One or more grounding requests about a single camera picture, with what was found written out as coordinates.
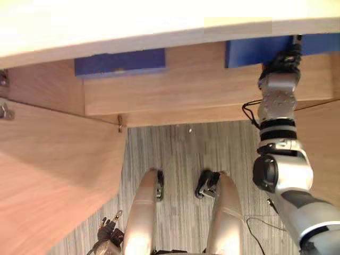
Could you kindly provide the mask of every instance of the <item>metal bracket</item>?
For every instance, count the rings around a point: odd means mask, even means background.
[[[7,69],[0,69],[0,86],[8,87],[10,85]]]
[[[10,110],[6,100],[0,99],[0,120],[11,121],[14,119],[14,111]]]
[[[123,132],[123,117],[118,115],[118,133]]]

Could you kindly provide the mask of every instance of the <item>wooden board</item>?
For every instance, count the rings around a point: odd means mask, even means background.
[[[84,81],[87,115],[220,107],[261,98],[261,65],[224,68],[223,42],[169,48],[163,73]],[[330,58],[306,56],[298,100],[333,97]]]
[[[8,102],[0,121],[0,247],[44,254],[117,194],[126,129]]]
[[[0,42],[0,68],[212,41],[340,32],[336,0],[287,0],[279,8],[265,0],[242,0],[210,5],[211,12],[229,18],[168,17],[177,6],[187,14],[193,5],[175,1],[164,8],[154,0],[98,0],[95,5],[80,0],[1,1],[0,31],[6,39]],[[195,6],[198,13],[207,8],[206,3]],[[114,10],[129,14],[112,15]]]
[[[329,100],[298,101],[296,111],[320,105]],[[257,114],[258,106],[251,108]],[[118,115],[97,115],[93,118],[118,124]],[[221,121],[248,120],[242,112],[242,104],[211,108],[185,109],[185,110],[153,110],[143,112],[130,112],[122,114],[123,125],[129,128],[136,126],[162,126],[183,123],[208,123]]]
[[[333,94],[340,99],[340,52],[331,55],[331,73],[333,77]]]
[[[296,125],[314,170],[313,194],[340,208],[340,101],[296,112]]]
[[[16,67],[8,75],[9,99],[84,115],[83,84],[74,76],[74,60]]]

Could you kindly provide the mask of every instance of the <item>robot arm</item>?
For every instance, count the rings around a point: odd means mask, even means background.
[[[263,70],[258,115],[260,156],[253,181],[267,192],[301,254],[340,254],[340,212],[310,194],[313,170],[297,139],[294,90],[300,79],[301,36]]]

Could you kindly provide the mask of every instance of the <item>silver robot leg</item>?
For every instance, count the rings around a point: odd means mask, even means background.
[[[163,173],[146,172],[134,197],[125,230],[124,255],[150,255],[154,251],[156,201],[163,198]]]
[[[224,172],[205,170],[196,197],[215,198],[206,252],[216,255],[242,254],[243,217],[239,194],[233,180]]]

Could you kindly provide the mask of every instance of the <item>metal hinge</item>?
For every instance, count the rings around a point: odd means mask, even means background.
[[[7,69],[0,69],[0,86],[8,87],[10,85]]]
[[[6,99],[0,98],[0,120],[11,121],[14,119],[14,111],[8,108]]]
[[[118,132],[123,132],[123,117],[121,115],[118,115]]]
[[[0,120],[13,120],[14,111],[7,105],[7,95],[9,92],[10,80],[7,69],[0,69]]]

